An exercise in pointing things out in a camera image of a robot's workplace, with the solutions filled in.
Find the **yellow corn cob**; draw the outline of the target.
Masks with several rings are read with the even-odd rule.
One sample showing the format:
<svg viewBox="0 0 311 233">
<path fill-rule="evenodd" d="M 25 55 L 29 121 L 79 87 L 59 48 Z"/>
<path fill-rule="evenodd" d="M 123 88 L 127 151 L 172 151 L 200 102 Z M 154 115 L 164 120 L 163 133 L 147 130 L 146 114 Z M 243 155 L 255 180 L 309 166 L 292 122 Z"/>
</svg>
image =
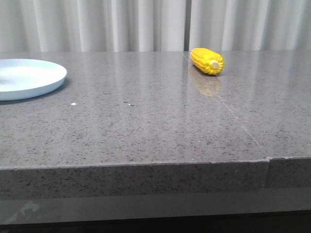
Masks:
<svg viewBox="0 0 311 233">
<path fill-rule="evenodd" d="M 190 58 L 199 70 L 208 75 L 220 73 L 225 66 L 224 59 L 219 53 L 206 48 L 192 49 Z"/>
</svg>

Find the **light blue round plate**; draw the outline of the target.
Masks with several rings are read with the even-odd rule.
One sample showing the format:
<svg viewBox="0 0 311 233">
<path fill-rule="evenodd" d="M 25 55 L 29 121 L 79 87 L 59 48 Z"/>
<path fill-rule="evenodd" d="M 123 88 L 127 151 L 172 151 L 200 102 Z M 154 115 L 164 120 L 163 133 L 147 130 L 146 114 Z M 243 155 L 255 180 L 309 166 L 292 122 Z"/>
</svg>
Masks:
<svg viewBox="0 0 311 233">
<path fill-rule="evenodd" d="M 67 70 L 56 63 L 35 59 L 1 59 L 0 100 L 22 100 L 59 88 Z"/>
</svg>

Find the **white pleated curtain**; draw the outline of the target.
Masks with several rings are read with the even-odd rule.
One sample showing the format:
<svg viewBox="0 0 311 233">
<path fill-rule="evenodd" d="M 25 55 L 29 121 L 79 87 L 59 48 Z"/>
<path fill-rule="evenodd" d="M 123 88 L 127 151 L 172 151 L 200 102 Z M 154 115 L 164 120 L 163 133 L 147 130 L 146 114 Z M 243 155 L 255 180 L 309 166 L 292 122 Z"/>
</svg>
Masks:
<svg viewBox="0 0 311 233">
<path fill-rule="evenodd" d="M 0 50 L 308 50 L 308 0 L 3 0 Z"/>
</svg>

